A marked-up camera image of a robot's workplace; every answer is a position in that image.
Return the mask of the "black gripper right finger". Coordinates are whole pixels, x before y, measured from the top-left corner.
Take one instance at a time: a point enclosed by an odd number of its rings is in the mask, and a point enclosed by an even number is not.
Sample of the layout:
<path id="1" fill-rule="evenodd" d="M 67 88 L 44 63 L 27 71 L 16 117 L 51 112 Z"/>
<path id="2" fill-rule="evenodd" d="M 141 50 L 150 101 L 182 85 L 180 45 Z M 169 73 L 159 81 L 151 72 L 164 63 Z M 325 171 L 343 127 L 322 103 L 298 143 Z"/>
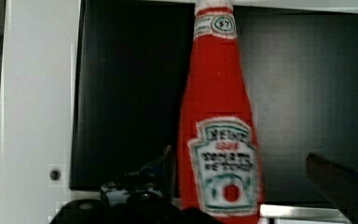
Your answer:
<path id="1" fill-rule="evenodd" d="M 308 180 L 352 224 L 358 224 L 358 170 L 310 153 L 306 158 Z"/>

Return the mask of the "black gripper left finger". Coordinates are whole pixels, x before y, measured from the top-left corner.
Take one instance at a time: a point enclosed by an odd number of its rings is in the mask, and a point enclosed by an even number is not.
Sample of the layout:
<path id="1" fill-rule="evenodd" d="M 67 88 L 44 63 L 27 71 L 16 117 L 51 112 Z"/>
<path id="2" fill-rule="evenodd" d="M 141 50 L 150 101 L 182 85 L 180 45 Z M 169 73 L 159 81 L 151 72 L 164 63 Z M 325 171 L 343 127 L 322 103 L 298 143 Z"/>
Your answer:
<path id="1" fill-rule="evenodd" d="M 101 201 L 106 206 L 125 203 L 134 193 L 153 193 L 172 202 L 175 193 L 176 158 L 171 146 L 138 171 L 118 175 L 101 185 Z"/>

